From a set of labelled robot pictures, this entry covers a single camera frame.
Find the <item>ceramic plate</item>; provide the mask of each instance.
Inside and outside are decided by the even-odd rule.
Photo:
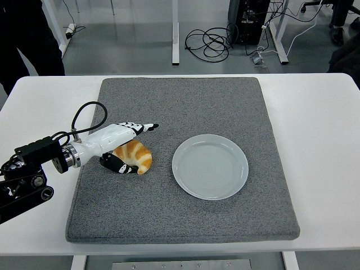
[[[237,193],[249,174],[243,151],[224,137],[202,134],[184,141],[173,156],[173,173],[189,194],[221,200]]]

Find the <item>computer tower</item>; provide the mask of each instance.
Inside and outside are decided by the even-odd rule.
[[[259,44],[269,5],[270,0],[230,0],[228,21],[233,44]]]

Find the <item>gray felt mat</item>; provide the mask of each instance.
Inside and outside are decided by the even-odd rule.
[[[256,78],[116,78],[98,99],[103,125],[158,123],[137,139],[152,151],[144,175],[116,174],[93,157],[80,173],[66,239],[105,244],[293,240],[300,228]],[[94,123],[103,117],[97,109]],[[186,139],[217,134],[245,153],[249,176],[235,195],[206,201],[186,193],[172,157]]]

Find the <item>robotic arm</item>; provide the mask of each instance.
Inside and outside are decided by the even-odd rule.
[[[106,108],[98,102],[89,102],[83,107],[89,104],[98,104],[103,107],[105,117],[102,123],[105,122]],[[74,118],[73,126],[80,110]],[[89,129],[77,132],[73,127],[70,133],[58,132],[52,137],[45,137],[16,148],[15,154],[1,166],[0,175],[4,176],[4,181],[0,181],[0,224],[51,199],[54,190],[47,185],[47,178],[41,164],[52,160],[58,172],[64,173],[69,167],[81,167],[93,156],[101,157],[104,153],[131,141],[140,133],[152,131],[158,126],[129,122],[111,124],[82,140],[77,134]],[[55,136],[59,134],[62,136],[55,139]],[[70,134],[75,140],[68,143]],[[68,137],[66,143],[60,145],[60,138],[65,136]]]

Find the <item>croissant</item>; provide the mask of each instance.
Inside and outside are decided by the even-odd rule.
[[[152,163],[151,151],[136,139],[117,147],[112,154],[129,166],[138,166],[138,174],[146,173]]]

